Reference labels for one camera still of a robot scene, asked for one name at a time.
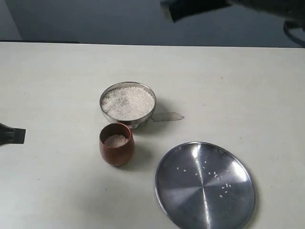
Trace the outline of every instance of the scattered rice grains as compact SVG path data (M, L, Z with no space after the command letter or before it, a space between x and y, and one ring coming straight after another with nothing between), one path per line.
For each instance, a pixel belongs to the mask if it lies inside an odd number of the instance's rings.
M142 118L153 107L153 97L139 87L114 89L108 92L102 100L103 111L110 117L122 121Z
M108 147L120 147L124 145L128 139L123 135L112 135L105 141L105 145Z

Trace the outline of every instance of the plate rim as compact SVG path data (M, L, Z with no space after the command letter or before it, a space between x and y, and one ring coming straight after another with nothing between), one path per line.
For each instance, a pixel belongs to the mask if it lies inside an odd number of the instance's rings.
M237 228L237 229L242 229L249 221L250 219L252 218L253 216L253 213L254 213L254 210L255 210L255 207L256 207L256 189L255 189L255 185L254 185L254 180L252 179L252 176L251 174L249 173L248 169L243 165L243 163L235 156L233 155L232 153L230 153L228 150L218 146L218 145L215 145L215 144L212 144L212 143L208 143L208 142L186 142L186 143L182 143L180 145L177 145L175 147L173 147L172 149L170 149L160 160L158 166L157 166L157 169L156 169L156 172L155 172L155 176L154 176L154 189L155 189L155 193L156 193L156 196L157 196L157 199L158 199L158 202L159 202L159 205L160 207L162 208L163 212L166 214L166 216L171 220L171 222L173 222L177 227L181 228L181 229L186 229L186 228L182 228L181 226L177 225L173 218L169 215L169 213L167 212L167 210L165 209L164 207L164 204L162 203L161 201L161 198L159 196L159 193L158 193L158 184L157 184L157 175L158 175L158 171L159 171L159 168L162 164L162 162L166 159L166 157L174 150L176 149L177 147L180 147L180 146L184 146L184 145L190 145L190 144L201 144L201 145L209 145L209 146L214 146L214 147L217 147L219 149L222 149L223 151L225 151L226 153L228 153L230 156L232 156L237 162L238 164L244 169L244 171L246 172L247 176L249 177L249 180L251 181L251 186L252 186L252 189L253 189L253 205L252 205L252 209L251 209L251 213L249 214L249 216L247 217L247 219Z

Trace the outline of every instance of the white table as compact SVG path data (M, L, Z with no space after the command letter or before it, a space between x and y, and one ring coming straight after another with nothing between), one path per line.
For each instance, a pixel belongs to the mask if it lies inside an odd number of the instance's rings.
M99 153L99 98L121 81L185 118L136 130L135 157L114 168ZM249 228L303 229L304 87L302 49L0 43L0 122L27 130L0 148L0 228L176 229L155 169L172 147L206 141L255 179Z

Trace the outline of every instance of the steel plate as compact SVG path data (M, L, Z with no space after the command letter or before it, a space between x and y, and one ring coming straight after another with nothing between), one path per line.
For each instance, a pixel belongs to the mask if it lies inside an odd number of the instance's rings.
M240 229L251 218L251 177L230 152L204 142L171 149L155 175L159 203L182 229Z

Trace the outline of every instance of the dark background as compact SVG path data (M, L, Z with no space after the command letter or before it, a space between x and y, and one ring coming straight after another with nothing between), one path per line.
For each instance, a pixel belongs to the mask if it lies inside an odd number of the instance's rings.
M28 41L299 47L284 35L284 19L239 6L172 23L165 19L159 0L0 1L21 39Z

